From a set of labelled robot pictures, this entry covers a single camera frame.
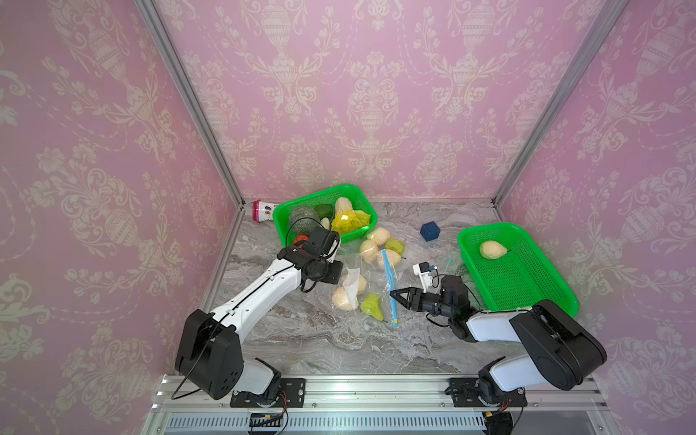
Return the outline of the cream pear from bag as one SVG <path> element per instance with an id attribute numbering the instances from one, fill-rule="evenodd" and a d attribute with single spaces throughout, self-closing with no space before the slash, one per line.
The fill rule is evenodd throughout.
<path id="1" fill-rule="evenodd" d="M 345 277 L 342 278 L 341 284 L 348 285 L 348 286 L 352 286 L 353 284 L 357 284 L 357 294 L 358 295 L 365 294 L 367 291 L 367 288 L 368 288 L 368 282 L 363 275 L 358 275 L 357 278 L 348 277 L 348 275 L 346 275 Z"/>

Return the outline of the clear zip-top bag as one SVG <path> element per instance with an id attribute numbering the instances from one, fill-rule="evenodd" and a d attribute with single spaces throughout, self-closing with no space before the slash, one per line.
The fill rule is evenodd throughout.
<path id="1" fill-rule="evenodd" d="M 341 312 L 358 312 L 376 322 L 398 328 L 402 320 L 390 292 L 406 284 L 406 257 L 391 249 L 378 249 L 370 263 L 360 253 L 343 253 L 344 269 L 330 297 L 330 306 Z"/>

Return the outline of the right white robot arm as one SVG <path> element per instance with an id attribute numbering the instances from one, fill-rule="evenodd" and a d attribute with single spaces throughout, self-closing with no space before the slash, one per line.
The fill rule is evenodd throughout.
<path id="1" fill-rule="evenodd" d="M 460 277 L 446 275 L 439 284 L 434 293 L 406 287 L 391 291 L 390 297 L 410 311 L 444 317 L 445 327 L 464 342 L 524 347 L 523 355 L 501 357 L 478 372 L 471 391 L 485 405 L 504 407 L 514 393 L 540 384 L 570 391 L 607 361 L 596 337 L 551 300 L 512 311 L 480 311 Z"/>

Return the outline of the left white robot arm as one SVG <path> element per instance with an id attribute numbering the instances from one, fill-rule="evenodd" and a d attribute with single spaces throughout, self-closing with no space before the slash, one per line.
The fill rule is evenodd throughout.
<path id="1" fill-rule="evenodd" d="M 341 237 L 316 227 L 309 239 L 282 248 L 259 278 L 210 312 L 195 310 L 183 327 L 176 371 L 209 397 L 249 393 L 268 404 L 280 396 L 280 371 L 260 359 L 246 359 L 242 344 L 287 294 L 310 292 L 318 283 L 336 285 L 343 263 L 335 258 Z"/>

